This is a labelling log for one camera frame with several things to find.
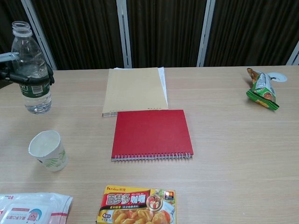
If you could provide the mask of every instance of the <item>paper cup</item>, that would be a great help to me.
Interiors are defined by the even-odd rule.
[[[59,171],[68,163],[60,134],[56,131],[40,132],[31,140],[28,152],[50,171]]]

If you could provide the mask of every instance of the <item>plastic water bottle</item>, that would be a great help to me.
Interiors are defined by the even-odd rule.
[[[15,21],[15,35],[11,47],[14,72],[27,77],[42,78],[48,75],[42,50],[32,38],[32,31],[27,22]],[[46,113],[51,108],[50,82],[42,85],[20,85],[25,107],[34,114]]]

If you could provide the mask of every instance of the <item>red notebook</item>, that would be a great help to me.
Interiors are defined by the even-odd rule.
[[[191,158],[183,110],[118,112],[111,160]]]

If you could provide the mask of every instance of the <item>green bottle label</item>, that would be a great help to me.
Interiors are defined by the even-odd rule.
[[[50,91],[50,81],[42,85],[21,85],[21,92],[29,98],[38,98],[46,95]]]

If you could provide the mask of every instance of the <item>wooden table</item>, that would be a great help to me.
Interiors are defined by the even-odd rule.
[[[0,192],[73,196],[69,224],[96,220],[107,184],[177,191],[180,224],[299,222],[299,67],[273,83],[280,108],[251,100],[246,67],[166,68],[169,109],[184,109],[194,158],[111,162],[116,117],[102,118],[108,70],[55,71],[53,106],[30,114],[19,86],[0,90]],[[51,173],[28,154],[31,139],[57,130],[69,164]]]

